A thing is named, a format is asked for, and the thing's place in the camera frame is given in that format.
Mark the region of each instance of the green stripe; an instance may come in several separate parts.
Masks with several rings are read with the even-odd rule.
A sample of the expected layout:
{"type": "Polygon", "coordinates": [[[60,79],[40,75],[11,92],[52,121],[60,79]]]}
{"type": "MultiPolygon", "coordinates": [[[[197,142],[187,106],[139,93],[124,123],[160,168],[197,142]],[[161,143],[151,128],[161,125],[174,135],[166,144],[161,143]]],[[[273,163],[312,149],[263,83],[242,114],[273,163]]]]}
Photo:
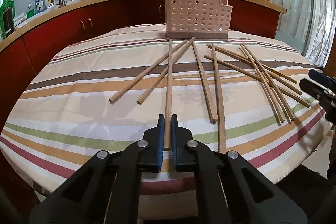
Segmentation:
{"type": "MultiPolygon", "coordinates": [[[[314,101],[314,98],[310,97],[306,101],[311,103],[314,101]]],[[[293,112],[296,113],[302,108],[304,108],[303,105],[297,104],[293,108],[293,112]]],[[[275,119],[275,117],[271,116],[271,117],[268,117],[266,119],[263,119],[257,122],[245,124],[243,126],[239,126],[235,128],[229,128],[226,130],[226,138],[232,139],[232,138],[240,137],[240,136],[243,136],[249,133],[253,133],[263,128],[266,128],[268,126],[271,126],[275,124],[276,122],[277,120],[275,119]]],[[[60,143],[65,143],[65,144],[70,144],[70,145],[81,146],[81,147],[94,148],[94,149],[121,151],[121,150],[124,150],[129,144],[133,142],[133,141],[110,141],[110,140],[100,140],[100,139],[70,136],[70,135],[65,135],[61,133],[47,132],[47,131],[42,131],[42,130],[37,130],[37,129],[32,129],[32,128],[21,127],[15,124],[11,124],[9,122],[6,122],[5,126],[15,131],[19,131],[21,133],[35,136],[38,138],[51,140],[51,141],[57,141],[60,143]]],[[[215,132],[197,134],[197,135],[194,135],[194,139],[202,143],[205,143],[205,144],[215,143],[218,141],[218,133],[217,131],[215,131],[215,132]]]]}
{"type": "MultiPolygon", "coordinates": [[[[310,97],[306,101],[308,103],[312,103],[315,100],[314,97],[310,97]]],[[[293,113],[298,112],[302,108],[305,108],[305,106],[301,105],[298,103],[294,108],[293,108],[293,113]]],[[[277,123],[277,120],[275,116],[268,117],[266,119],[256,121],[253,123],[245,124],[243,126],[235,127],[235,128],[229,128],[226,129],[226,139],[233,139],[236,137],[240,137],[246,134],[250,134],[253,132],[256,132],[258,130],[261,130],[263,128],[269,127],[273,124],[277,123]]],[[[202,143],[215,143],[218,142],[218,132],[209,132],[209,133],[204,133],[204,134],[197,134],[193,136],[195,140],[200,141],[202,143]]]]}

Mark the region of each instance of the metal screw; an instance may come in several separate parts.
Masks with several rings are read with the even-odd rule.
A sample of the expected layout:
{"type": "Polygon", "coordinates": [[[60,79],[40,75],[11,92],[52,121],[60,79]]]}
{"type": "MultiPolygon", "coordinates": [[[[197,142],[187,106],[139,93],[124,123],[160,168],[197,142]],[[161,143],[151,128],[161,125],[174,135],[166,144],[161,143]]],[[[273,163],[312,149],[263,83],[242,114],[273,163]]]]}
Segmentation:
{"type": "Polygon", "coordinates": [[[148,142],[145,140],[138,141],[139,147],[146,147],[148,145],[148,142]]]}
{"type": "Polygon", "coordinates": [[[194,140],[190,140],[190,141],[187,142],[187,145],[189,147],[196,147],[198,145],[198,142],[194,141],[194,140]]]}
{"type": "Polygon", "coordinates": [[[229,151],[227,153],[227,155],[228,155],[229,158],[232,158],[232,159],[236,159],[239,156],[239,154],[236,151],[234,151],[234,150],[229,151]]]}
{"type": "Polygon", "coordinates": [[[104,159],[104,158],[106,158],[107,156],[108,156],[108,153],[107,153],[106,151],[104,151],[104,150],[99,151],[99,152],[97,153],[97,157],[100,158],[100,159],[104,159]]]}

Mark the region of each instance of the round table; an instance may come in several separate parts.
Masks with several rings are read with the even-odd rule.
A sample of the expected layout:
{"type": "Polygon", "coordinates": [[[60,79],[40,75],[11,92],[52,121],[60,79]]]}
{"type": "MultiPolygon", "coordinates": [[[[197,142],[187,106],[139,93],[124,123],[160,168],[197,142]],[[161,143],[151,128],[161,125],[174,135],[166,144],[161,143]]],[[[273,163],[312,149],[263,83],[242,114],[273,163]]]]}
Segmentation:
{"type": "MultiPolygon", "coordinates": [[[[203,58],[211,55],[207,42],[196,41],[196,46],[215,98],[213,66],[203,58]]],[[[239,44],[245,43],[259,60],[298,81],[314,68],[293,48],[274,39],[230,31],[228,41],[210,43],[239,54],[239,44]]],[[[0,137],[3,153],[26,180],[53,191],[97,151],[120,151],[141,139],[146,129],[156,126],[159,114],[164,114],[166,78],[142,105],[137,104],[137,98],[168,60],[115,104],[108,98],[164,55],[168,44],[165,25],[140,25],[65,48],[14,106],[0,137]]],[[[217,53],[217,58],[253,72],[224,54],[217,53]]],[[[310,108],[285,96],[295,120],[278,124],[258,81],[222,65],[219,69],[227,149],[239,152],[273,183],[280,181],[305,160],[330,129],[324,110],[305,93],[301,97],[311,103],[310,108]]],[[[190,129],[194,139],[218,149],[217,124],[209,122],[192,47],[173,67],[172,114],[177,114],[179,125],[190,129]]],[[[140,219],[197,213],[193,174],[174,172],[170,157],[165,151],[162,172],[142,175],[140,219]]]]}

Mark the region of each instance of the curtain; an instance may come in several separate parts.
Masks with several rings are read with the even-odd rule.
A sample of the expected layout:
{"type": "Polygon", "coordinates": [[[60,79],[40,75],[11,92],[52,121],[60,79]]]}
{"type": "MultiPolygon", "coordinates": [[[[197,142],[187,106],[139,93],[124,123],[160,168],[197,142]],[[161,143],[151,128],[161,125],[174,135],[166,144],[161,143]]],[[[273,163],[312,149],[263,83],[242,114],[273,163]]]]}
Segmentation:
{"type": "Polygon", "coordinates": [[[325,67],[335,35],[336,0],[314,0],[315,15],[305,57],[315,66],[325,67]]]}

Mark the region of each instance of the pink plastic basket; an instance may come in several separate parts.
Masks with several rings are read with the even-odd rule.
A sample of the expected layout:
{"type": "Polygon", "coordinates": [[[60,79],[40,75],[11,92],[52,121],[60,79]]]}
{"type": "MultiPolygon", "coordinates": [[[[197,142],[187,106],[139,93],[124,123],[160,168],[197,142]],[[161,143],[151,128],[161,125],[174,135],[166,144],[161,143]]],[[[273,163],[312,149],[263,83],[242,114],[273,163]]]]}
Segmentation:
{"type": "Polygon", "coordinates": [[[232,6],[227,0],[165,0],[168,38],[226,39],[232,6]]]}

